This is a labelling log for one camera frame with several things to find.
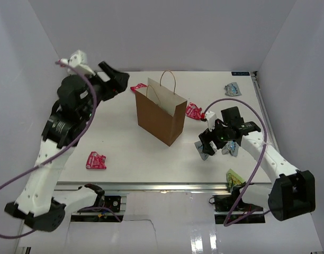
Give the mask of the blue silver snack packet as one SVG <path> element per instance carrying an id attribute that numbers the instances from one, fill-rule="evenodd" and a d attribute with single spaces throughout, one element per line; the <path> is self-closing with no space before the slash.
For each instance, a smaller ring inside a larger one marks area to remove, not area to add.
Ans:
<path id="1" fill-rule="evenodd" d="M 238 155 L 239 145 L 235 141 L 228 141 L 226 145 L 222 148 L 221 153 L 223 155 L 230 154 L 236 157 Z"/>
<path id="2" fill-rule="evenodd" d="M 225 90 L 225 95 L 227 96 L 231 96 L 231 97 L 241 96 L 241 91 L 236 82 L 225 85 L 224 90 Z"/>
<path id="3" fill-rule="evenodd" d="M 202 144 L 202 142 L 197 141 L 197 142 L 194 143 L 194 145 L 195 145 L 201 159 L 203 161 L 206 161 L 208 159 L 209 155 L 203 152 L 203 144 Z"/>

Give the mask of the red snack packet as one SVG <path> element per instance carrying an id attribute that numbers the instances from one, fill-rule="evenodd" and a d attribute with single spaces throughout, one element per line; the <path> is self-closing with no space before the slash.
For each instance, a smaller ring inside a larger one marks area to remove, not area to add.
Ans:
<path id="1" fill-rule="evenodd" d="M 138 90 L 138 89 L 140 89 L 140 88 L 145 88 L 145 87 L 147 87 L 147 85 L 145 85 L 145 84 L 143 84 L 143 83 L 138 83 L 138 84 L 135 85 L 135 86 L 131 86 L 131 87 L 130 87 L 130 90 L 131 90 L 132 92 L 135 92 L 136 90 Z"/>
<path id="2" fill-rule="evenodd" d="M 185 115 L 190 119 L 194 119 L 194 120 L 203 119 L 202 108 L 198 107 L 196 104 L 192 102 L 189 102 L 188 106 L 186 107 Z"/>
<path id="3" fill-rule="evenodd" d="M 105 160 L 106 156 L 100 155 L 96 151 L 92 151 L 88 156 L 86 162 L 86 169 L 106 169 Z"/>

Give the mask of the green yellow snack packet front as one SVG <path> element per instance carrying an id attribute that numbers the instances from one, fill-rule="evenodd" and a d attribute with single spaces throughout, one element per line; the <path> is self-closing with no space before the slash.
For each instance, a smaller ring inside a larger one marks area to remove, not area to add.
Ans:
<path id="1" fill-rule="evenodd" d="M 234 186 L 241 185 L 245 182 L 245 180 L 232 169 L 227 171 L 226 179 L 229 188 L 233 188 Z"/>

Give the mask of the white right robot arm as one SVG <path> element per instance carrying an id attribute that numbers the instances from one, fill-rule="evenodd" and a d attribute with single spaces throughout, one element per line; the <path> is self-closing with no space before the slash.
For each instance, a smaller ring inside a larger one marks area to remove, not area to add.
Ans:
<path id="1" fill-rule="evenodd" d="M 282 155 L 265 141 L 265 134 L 253 121 L 246 122 L 237 107 L 221 112 L 223 119 L 208 111 L 202 120 L 207 129 L 199 135 L 201 153 L 206 157 L 215 155 L 230 141 L 247 151 L 271 181 L 272 188 L 242 183 L 231 191 L 232 208 L 244 211 L 254 205 L 272 213 L 279 221 L 311 213 L 316 209 L 315 178 L 306 170 L 301 171 L 286 161 Z"/>

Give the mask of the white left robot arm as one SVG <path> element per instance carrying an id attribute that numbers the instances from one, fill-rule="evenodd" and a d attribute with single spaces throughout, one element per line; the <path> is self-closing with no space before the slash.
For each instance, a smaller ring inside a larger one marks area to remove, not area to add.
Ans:
<path id="1" fill-rule="evenodd" d="M 128 87 L 130 75 L 102 61 L 98 65 L 108 76 L 83 74 L 71 67 L 57 89 L 58 100 L 41 135 L 35 166 L 19 197 L 5 205 L 10 216 L 23 220 L 34 231 L 52 232 L 67 213 L 99 211 L 104 206 L 104 190 L 93 184 L 81 186 L 63 197 L 54 197 L 57 181 L 80 138 L 90 127 L 100 102 L 114 98 Z"/>

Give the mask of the brown paper bag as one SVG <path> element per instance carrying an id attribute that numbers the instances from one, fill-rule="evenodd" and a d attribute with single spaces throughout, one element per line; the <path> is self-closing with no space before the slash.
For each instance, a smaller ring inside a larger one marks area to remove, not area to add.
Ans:
<path id="1" fill-rule="evenodd" d="M 151 78 L 147 86 L 135 90 L 138 125 L 167 146 L 171 146 L 182 134 L 187 100 L 176 93 L 177 82 L 172 74 L 174 87 L 162 85 L 165 70 L 158 82 Z"/>

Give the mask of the blue label right corner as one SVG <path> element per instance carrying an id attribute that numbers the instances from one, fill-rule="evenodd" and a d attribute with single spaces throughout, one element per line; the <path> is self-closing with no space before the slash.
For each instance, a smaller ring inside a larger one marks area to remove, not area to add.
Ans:
<path id="1" fill-rule="evenodd" d="M 247 71 L 232 71 L 233 76 L 250 76 L 250 73 Z"/>

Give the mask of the white cardboard front panel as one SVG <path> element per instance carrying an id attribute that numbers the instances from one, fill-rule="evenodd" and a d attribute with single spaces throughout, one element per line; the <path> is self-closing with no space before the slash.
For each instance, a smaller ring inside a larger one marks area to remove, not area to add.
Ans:
<path id="1" fill-rule="evenodd" d="M 122 222 L 72 222 L 20 240 L 32 253 L 311 253 L 322 246 L 310 214 L 284 222 L 216 224 L 210 194 L 137 192 Z"/>

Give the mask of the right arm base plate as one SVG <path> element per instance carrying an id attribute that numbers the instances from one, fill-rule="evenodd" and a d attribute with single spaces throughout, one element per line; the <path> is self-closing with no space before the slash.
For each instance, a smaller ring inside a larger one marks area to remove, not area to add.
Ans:
<path id="1" fill-rule="evenodd" d="M 213 195 L 209 198 L 208 203 L 214 209 L 214 215 L 227 215 L 234 201 L 230 195 Z M 256 213 L 264 212 L 264 209 L 259 206 L 240 201 L 233 210 L 232 215 L 245 215 L 253 210 L 255 210 Z"/>

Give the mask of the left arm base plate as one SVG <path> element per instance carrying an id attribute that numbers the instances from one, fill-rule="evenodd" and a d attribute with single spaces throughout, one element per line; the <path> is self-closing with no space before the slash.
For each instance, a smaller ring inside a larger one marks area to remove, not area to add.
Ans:
<path id="1" fill-rule="evenodd" d="M 121 196 L 102 195 L 96 198 L 96 201 L 92 206 L 85 207 L 77 212 L 107 212 L 108 210 L 111 210 L 112 212 L 116 213 L 120 212 L 120 206 Z"/>

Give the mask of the aluminium front rail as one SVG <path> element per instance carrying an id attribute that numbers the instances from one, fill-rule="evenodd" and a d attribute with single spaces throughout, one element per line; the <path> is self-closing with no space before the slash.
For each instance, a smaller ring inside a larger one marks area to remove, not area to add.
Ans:
<path id="1" fill-rule="evenodd" d="M 93 183 L 108 192 L 225 192 L 222 183 Z"/>

